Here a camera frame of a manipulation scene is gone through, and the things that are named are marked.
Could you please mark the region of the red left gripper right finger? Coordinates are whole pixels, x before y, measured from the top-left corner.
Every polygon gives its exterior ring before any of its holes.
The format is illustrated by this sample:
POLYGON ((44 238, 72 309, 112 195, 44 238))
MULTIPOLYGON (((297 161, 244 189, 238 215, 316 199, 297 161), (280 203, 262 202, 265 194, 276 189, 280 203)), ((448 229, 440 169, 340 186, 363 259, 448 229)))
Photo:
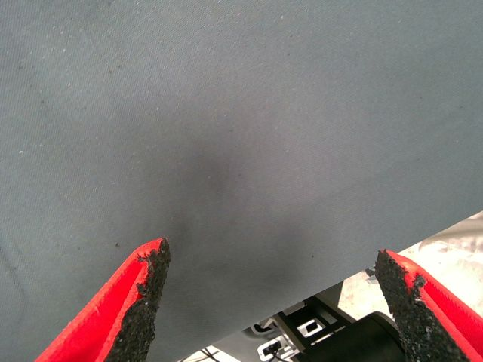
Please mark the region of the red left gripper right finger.
POLYGON ((375 275, 408 361, 481 361, 482 316, 427 270, 391 250, 375 275))

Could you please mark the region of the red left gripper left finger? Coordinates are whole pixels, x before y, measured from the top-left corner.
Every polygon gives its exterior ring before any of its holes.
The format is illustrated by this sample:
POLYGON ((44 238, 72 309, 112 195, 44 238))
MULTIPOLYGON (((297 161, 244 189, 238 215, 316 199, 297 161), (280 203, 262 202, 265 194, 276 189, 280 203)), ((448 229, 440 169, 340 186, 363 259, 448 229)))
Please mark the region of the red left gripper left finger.
POLYGON ((145 361, 170 261, 164 238, 139 246, 36 360, 145 361))

